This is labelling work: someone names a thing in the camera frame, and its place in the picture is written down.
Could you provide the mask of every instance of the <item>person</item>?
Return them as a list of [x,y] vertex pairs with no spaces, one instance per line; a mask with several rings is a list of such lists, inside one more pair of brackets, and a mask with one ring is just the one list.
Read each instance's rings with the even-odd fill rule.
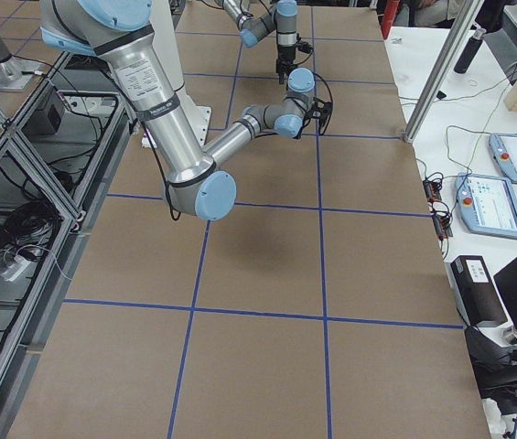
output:
[[[415,26],[431,27],[445,20],[458,16],[464,0],[411,0],[417,2],[415,10]],[[396,16],[394,26],[408,26],[409,6],[403,8]]]

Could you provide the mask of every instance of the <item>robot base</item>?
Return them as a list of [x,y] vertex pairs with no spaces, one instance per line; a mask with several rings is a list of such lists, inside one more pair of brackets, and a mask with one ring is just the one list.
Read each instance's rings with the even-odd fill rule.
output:
[[[210,120],[211,120],[211,107],[204,107],[201,105],[196,106],[199,114],[201,115],[200,119],[197,120],[197,123],[192,123],[191,128],[193,128],[193,132],[195,133],[195,136],[197,137],[197,141],[199,142],[199,146],[205,145],[205,140],[207,139],[207,133],[210,129]],[[151,142],[154,141],[150,136],[144,136],[142,138],[142,146],[144,148],[149,148],[151,146]]]
[[[26,61],[23,59],[18,59],[17,61],[20,64],[20,69],[23,71],[35,71],[40,69],[42,66],[41,63],[35,61]],[[3,84],[0,82],[0,91],[21,92],[27,87],[33,78],[34,75],[22,75],[20,78],[13,80],[9,84]]]

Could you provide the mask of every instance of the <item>black box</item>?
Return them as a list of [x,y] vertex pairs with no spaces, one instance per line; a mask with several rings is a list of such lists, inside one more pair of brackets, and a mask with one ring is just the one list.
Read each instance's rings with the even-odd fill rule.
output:
[[458,256],[451,263],[451,272],[457,285],[458,310],[467,323],[497,327],[508,321],[481,256]]

